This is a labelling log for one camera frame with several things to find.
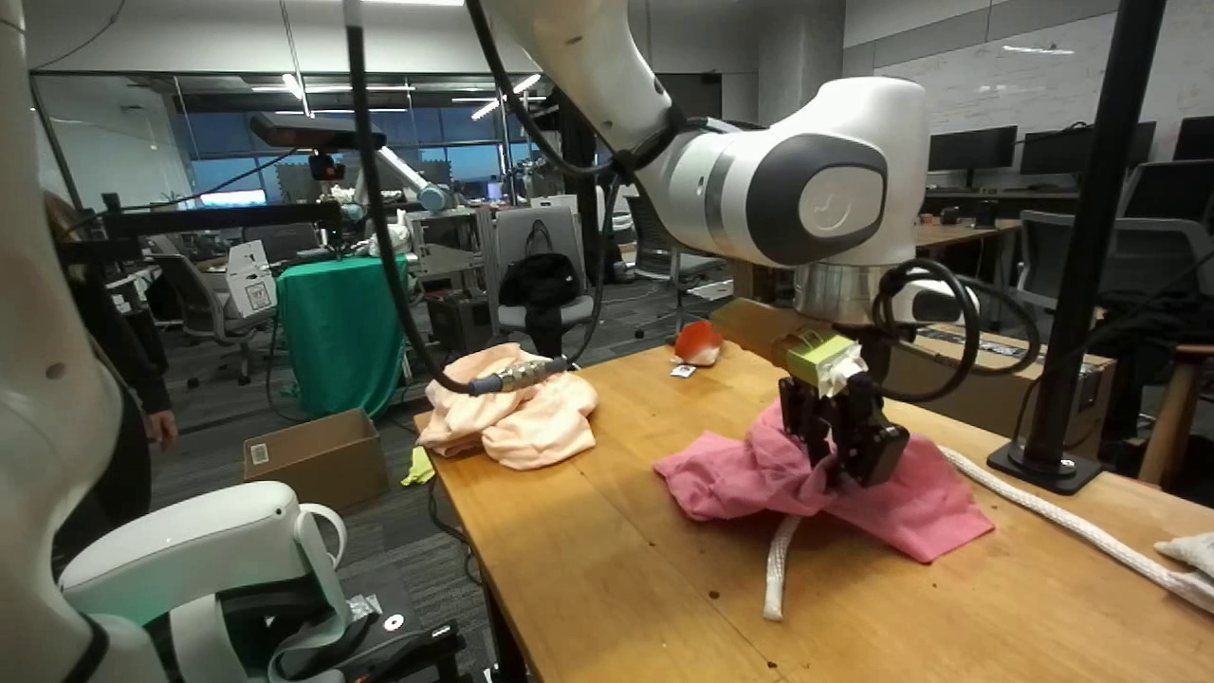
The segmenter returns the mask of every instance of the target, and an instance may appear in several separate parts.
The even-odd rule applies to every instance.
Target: metal pole
[[[1061,454],[1065,419],[1078,394],[1078,371],[1092,332],[1098,285],[1122,190],[1122,167],[1140,125],[1150,61],[1160,34],[1165,0],[1122,0],[1114,12],[1090,170],[1065,256],[1065,282],[1051,332],[1051,354],[1026,445],[990,454],[990,467],[1013,471],[1035,487],[1074,493],[1098,478],[1098,462]]]

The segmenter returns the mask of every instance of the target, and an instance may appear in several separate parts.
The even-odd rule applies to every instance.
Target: computer monitor
[[[1184,117],[1171,160],[1214,160],[1214,117]]]
[[[1209,219],[1214,160],[1143,165],[1127,201],[1127,218]]]
[[[1140,122],[1127,167],[1145,165],[1154,122]],[[1090,170],[1098,129],[1026,134],[1021,173],[1081,173]]]
[[[1018,125],[936,134],[928,144],[928,170],[975,170],[975,167],[1013,167]]]

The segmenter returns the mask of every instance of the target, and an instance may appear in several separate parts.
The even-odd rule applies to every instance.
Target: floor
[[[659,282],[612,285],[605,300],[605,326],[587,345],[585,366],[621,356],[635,350],[664,345],[679,318],[707,315],[710,305],[677,297]],[[171,394],[181,421],[181,445],[156,461],[156,506],[171,506],[191,493],[241,481],[241,447],[246,437],[300,421],[294,411],[287,369],[257,369],[253,385],[237,385],[219,369],[225,354],[211,345],[187,345],[168,334],[171,345]],[[397,406],[381,419],[383,452],[397,478],[415,447],[409,415],[425,411],[423,386],[397,392]],[[387,611],[407,616],[415,626],[456,624],[467,638],[458,658],[463,673],[481,673],[493,662],[486,600],[480,590],[480,566],[458,539],[445,526],[456,524],[439,487],[391,487],[391,497],[352,511],[351,557],[342,579],[351,595],[373,592]]]

